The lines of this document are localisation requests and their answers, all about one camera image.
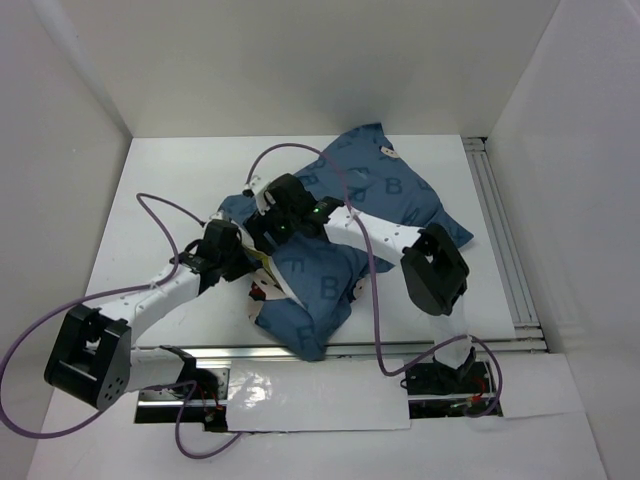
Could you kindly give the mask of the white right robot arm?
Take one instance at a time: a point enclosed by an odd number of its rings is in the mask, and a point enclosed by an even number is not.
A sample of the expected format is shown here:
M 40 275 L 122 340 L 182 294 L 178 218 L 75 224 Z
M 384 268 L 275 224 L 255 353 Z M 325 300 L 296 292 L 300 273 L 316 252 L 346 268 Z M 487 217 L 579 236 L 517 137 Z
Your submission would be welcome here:
M 467 289 L 469 268 L 450 236 L 438 224 L 424 229 L 394 224 L 354 209 L 350 200 L 317 200 L 290 174 L 267 182 L 258 176 L 245 184 L 243 194 L 255 199 L 257 212 L 245 223 L 254 246 L 271 254 L 295 231 L 368 255 L 374 316 L 376 356 L 382 357 L 375 260 L 402 268 L 413 304 L 432 317 L 451 316 Z

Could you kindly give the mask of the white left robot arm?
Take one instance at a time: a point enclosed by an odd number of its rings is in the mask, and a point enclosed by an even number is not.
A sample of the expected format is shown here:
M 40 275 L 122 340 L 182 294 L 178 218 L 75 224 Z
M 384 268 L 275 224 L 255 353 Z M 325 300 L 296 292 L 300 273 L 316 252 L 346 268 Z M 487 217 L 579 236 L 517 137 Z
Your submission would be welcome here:
M 172 260 L 153 287 L 96 308 L 71 308 L 45 367 L 45 381 L 98 411 L 125 393 L 148 387 L 162 386 L 176 399 L 189 397 L 198 382 L 213 379 L 192 355 L 174 346 L 139 350 L 135 344 L 179 306 L 251 268 L 240 228 L 221 219 L 210 221 L 203 238 Z

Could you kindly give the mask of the blue cartoon print pillowcase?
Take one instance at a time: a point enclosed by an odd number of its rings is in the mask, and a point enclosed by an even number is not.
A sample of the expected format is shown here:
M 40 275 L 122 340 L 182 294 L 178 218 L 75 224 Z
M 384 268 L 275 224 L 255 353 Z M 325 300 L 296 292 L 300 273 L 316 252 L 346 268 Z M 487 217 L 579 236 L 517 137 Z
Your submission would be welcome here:
M 457 248 L 473 238 L 395 151 L 381 124 L 341 134 L 295 176 L 315 200 L 344 204 L 316 238 L 275 225 L 292 236 L 264 265 L 285 294 L 262 301 L 254 322 L 304 361 L 324 358 L 330 337 L 352 313 L 357 282 L 398 265 L 420 230 L 437 224 Z

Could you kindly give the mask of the white pillow with yellow edge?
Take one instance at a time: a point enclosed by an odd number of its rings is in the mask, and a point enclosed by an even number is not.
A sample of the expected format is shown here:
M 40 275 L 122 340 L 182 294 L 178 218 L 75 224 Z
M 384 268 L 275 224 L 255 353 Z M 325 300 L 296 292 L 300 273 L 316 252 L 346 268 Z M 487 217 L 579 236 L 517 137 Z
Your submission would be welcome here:
M 256 268 L 252 274 L 252 282 L 259 291 L 257 297 L 263 300 L 287 299 L 289 297 L 287 287 L 279 277 L 279 272 L 272 259 L 257 249 L 250 236 L 243 235 L 242 244 Z

